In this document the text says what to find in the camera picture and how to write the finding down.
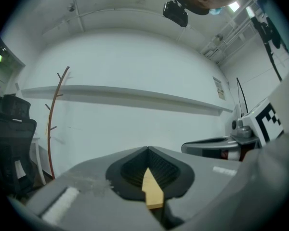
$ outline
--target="white table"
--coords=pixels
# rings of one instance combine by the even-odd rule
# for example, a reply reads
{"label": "white table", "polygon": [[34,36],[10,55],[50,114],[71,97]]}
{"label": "white table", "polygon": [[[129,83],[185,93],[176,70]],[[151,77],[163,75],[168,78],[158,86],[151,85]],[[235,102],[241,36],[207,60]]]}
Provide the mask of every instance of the white table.
{"label": "white table", "polygon": [[[37,165],[38,165],[38,170],[39,170],[39,176],[42,180],[43,185],[46,185],[46,181],[43,175],[43,169],[42,166],[40,164],[40,157],[39,157],[39,137],[33,136],[32,139],[32,144],[34,144],[35,146],[35,153],[36,153],[36,157],[37,157]],[[21,178],[23,176],[26,175],[26,173],[23,170],[23,167],[21,167],[20,161],[15,162],[15,167],[16,167],[16,173],[17,173],[17,177]]]}

